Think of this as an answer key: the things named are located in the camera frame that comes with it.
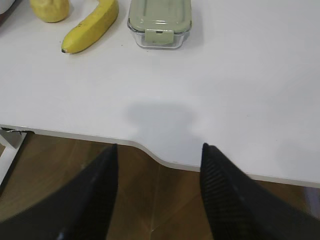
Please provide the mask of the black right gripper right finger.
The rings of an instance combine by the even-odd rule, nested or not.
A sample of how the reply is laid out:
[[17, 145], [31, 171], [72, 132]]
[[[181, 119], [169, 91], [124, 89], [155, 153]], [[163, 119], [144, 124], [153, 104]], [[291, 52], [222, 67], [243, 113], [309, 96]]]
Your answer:
[[215, 240], [318, 240], [320, 221], [261, 187], [203, 144], [200, 192]]

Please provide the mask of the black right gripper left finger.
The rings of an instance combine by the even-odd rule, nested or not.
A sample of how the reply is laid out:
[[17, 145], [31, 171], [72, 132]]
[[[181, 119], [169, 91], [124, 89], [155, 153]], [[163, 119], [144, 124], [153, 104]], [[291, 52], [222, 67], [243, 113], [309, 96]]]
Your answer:
[[105, 148], [76, 177], [0, 223], [2, 240], [104, 240], [118, 192], [118, 146]]

